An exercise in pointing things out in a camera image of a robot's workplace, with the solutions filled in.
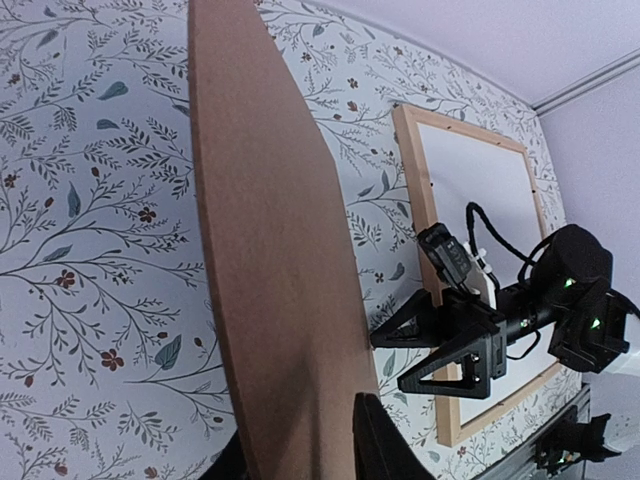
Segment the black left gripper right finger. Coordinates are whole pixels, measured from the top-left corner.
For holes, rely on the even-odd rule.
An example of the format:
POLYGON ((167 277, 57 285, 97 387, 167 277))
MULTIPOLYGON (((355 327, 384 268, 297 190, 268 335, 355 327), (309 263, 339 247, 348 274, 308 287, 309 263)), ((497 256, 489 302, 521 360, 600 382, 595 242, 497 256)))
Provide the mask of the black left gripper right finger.
POLYGON ((377 395, 356 394, 352 426, 357 479, 435 479, 412 452, 377 395))

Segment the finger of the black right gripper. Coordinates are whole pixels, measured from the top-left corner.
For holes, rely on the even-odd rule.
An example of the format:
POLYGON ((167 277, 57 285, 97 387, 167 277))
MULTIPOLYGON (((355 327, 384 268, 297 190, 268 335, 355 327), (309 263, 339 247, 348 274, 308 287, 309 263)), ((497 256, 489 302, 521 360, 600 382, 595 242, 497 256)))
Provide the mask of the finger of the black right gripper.
POLYGON ((416 291, 370 334, 373 348, 434 348, 440 345, 438 310, 431 293, 416 291))
POLYGON ((492 335, 462 332, 402 373, 398 388, 406 394, 487 399, 492 382, 492 335))

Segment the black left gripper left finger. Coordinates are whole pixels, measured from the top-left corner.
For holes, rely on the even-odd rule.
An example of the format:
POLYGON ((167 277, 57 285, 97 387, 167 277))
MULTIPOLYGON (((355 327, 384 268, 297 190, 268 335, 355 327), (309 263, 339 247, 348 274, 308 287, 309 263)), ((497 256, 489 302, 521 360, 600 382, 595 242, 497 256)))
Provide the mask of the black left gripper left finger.
POLYGON ((227 445, 219 452, 213 464, 199 477, 199 480, 247 480, 248 467, 236 431, 227 445))

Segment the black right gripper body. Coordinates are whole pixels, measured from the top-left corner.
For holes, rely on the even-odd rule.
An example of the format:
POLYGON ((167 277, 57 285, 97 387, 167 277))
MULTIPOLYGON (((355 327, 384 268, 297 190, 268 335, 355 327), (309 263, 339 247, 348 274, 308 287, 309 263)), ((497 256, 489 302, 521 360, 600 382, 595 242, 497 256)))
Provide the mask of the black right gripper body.
POLYGON ((489 385, 507 373, 510 360, 523 355, 507 354, 507 348, 554 322, 552 308, 520 289, 499 295, 494 308, 477 295, 453 289, 443 292, 438 308, 443 344, 436 352, 438 371, 451 365, 461 370, 458 378, 438 380, 438 385, 489 385))

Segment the light wooden picture frame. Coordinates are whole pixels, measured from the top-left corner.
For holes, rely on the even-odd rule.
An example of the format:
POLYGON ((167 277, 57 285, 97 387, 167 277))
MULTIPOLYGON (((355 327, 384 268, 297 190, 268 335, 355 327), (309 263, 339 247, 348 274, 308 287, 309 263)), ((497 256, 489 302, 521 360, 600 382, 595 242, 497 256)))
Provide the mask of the light wooden picture frame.
MULTIPOLYGON (((437 221, 466 233, 464 209, 476 200, 511 243, 530 248, 554 231, 526 147, 512 139, 413 105, 392 112, 416 231, 437 221)), ((435 398, 437 441, 454 447, 500 420, 562 371, 537 346, 509 365, 485 400, 435 398)))

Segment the brown backing board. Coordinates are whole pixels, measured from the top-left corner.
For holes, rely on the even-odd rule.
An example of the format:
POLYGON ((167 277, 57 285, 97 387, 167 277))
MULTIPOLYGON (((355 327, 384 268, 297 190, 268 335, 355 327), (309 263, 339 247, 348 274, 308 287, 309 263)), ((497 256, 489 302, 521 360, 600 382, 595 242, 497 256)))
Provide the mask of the brown backing board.
POLYGON ((254 479, 351 479, 377 380, 334 159, 250 1, 193 1, 191 129, 209 289, 254 479))

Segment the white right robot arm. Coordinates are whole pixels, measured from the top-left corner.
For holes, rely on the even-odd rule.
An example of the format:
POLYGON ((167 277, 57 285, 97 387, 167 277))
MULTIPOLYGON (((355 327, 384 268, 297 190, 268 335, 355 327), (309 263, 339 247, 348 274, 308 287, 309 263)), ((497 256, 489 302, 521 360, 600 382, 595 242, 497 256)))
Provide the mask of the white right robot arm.
POLYGON ((639 309, 612 288, 613 256, 587 230, 557 230, 526 257, 517 283, 486 297, 466 285, 472 257, 444 224, 418 243, 447 285, 441 304, 420 289, 370 335, 375 348, 430 349, 398 377, 402 392, 486 399, 507 371, 508 346, 548 325, 549 354, 574 371, 600 373, 628 353, 626 318, 639 309))

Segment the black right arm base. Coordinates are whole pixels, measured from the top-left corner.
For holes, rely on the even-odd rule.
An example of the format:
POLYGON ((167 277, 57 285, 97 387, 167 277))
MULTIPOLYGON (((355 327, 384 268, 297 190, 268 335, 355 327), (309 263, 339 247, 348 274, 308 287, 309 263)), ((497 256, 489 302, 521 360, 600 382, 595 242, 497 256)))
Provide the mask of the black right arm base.
POLYGON ((535 451, 538 468, 555 476, 582 461, 601 463, 620 456, 620 452, 605 445, 605 428, 611 417, 604 414, 580 423, 576 410, 571 410, 538 440, 535 451))

